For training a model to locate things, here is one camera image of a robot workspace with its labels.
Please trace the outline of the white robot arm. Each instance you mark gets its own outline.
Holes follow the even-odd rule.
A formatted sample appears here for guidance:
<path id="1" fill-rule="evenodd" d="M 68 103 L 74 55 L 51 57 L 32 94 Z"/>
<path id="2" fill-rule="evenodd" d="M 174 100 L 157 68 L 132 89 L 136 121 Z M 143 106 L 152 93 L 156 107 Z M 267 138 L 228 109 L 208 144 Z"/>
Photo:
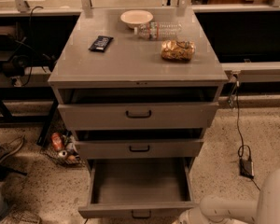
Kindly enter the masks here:
<path id="1" fill-rule="evenodd" d="M 208 195 L 172 224 L 280 224 L 280 169 L 266 177 L 256 201 Z"/>

